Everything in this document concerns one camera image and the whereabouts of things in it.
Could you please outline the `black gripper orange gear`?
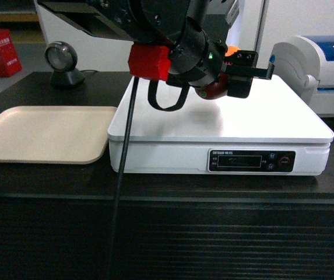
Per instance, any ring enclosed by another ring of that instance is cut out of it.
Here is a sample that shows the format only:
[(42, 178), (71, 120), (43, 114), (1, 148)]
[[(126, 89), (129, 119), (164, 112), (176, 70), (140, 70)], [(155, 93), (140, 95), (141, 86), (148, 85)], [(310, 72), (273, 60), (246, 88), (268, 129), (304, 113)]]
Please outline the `black gripper orange gear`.
[(275, 65), (269, 63), (266, 69), (256, 68), (258, 53), (229, 46), (224, 55), (220, 79), (228, 80), (227, 96), (246, 99), (249, 96), (252, 78), (271, 80)]

